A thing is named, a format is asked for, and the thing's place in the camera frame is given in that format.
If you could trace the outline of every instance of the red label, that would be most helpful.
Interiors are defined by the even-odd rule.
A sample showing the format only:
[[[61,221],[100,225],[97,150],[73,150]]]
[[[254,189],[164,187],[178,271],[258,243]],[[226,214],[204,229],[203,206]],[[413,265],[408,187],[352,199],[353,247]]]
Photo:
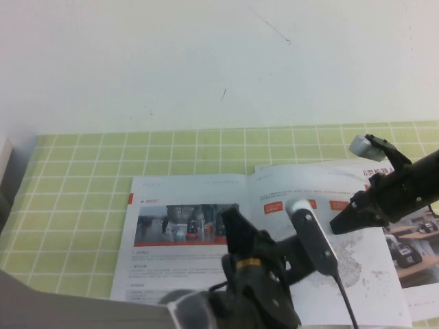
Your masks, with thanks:
[[[331,210],[343,210],[349,205],[347,201],[330,201]]]
[[[272,202],[271,204],[265,204],[263,207],[263,211],[266,215],[271,214],[272,212],[278,212],[283,210],[282,201]]]
[[[311,207],[313,209],[317,209],[317,202],[313,199],[308,199],[309,204],[311,204]]]

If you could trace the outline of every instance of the table surface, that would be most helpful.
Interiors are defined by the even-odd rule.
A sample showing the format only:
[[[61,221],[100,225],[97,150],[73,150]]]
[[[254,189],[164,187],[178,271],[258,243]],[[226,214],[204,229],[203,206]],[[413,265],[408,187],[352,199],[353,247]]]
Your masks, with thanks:
[[[406,235],[399,236],[400,239],[416,239],[416,240],[425,240],[428,238],[431,238],[433,236],[439,237],[439,231],[431,232],[431,233],[420,233],[420,232],[413,232]]]
[[[41,291],[108,297],[132,176],[250,174],[255,165],[355,158],[348,146],[365,133],[417,160],[439,149],[438,128],[429,121],[40,136],[0,236],[0,268]]]
[[[398,273],[398,278],[405,278],[412,274],[424,271],[425,269],[431,269],[433,266],[439,265],[439,257],[437,256],[423,256],[423,261],[414,266],[408,267],[407,269],[396,269]]]

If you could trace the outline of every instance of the gray object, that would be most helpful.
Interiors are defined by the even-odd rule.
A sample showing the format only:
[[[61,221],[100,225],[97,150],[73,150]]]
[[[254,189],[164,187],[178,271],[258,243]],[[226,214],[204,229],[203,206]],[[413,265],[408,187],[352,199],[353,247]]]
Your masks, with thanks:
[[[356,135],[349,146],[349,151],[360,158],[366,158],[378,162],[381,162],[385,158],[383,150],[372,146],[372,143],[362,135]]]

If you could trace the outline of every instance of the photo in brochure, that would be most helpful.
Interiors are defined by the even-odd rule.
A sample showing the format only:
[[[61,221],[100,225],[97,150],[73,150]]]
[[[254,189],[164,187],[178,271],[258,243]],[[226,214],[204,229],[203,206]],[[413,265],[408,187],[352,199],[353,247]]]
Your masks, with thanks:
[[[222,212],[232,204],[140,207],[135,247],[226,244]]]
[[[439,283],[439,222],[428,208],[383,228],[403,288]]]

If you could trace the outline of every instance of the open brochure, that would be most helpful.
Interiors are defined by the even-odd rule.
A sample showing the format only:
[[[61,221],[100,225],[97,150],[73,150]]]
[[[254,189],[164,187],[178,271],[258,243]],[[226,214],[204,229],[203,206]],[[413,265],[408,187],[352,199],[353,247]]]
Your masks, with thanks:
[[[411,318],[381,228],[344,235],[329,222],[354,192],[365,189],[370,167],[270,167],[253,175],[135,177],[111,298],[154,304],[175,289],[207,289],[225,280],[227,252],[221,211],[238,204],[258,229],[280,241],[294,234],[283,207],[305,198],[315,208],[340,262],[340,276],[358,324],[411,326]],[[387,165],[377,168],[387,170]],[[303,325],[351,324],[332,278],[314,273],[291,287]]]

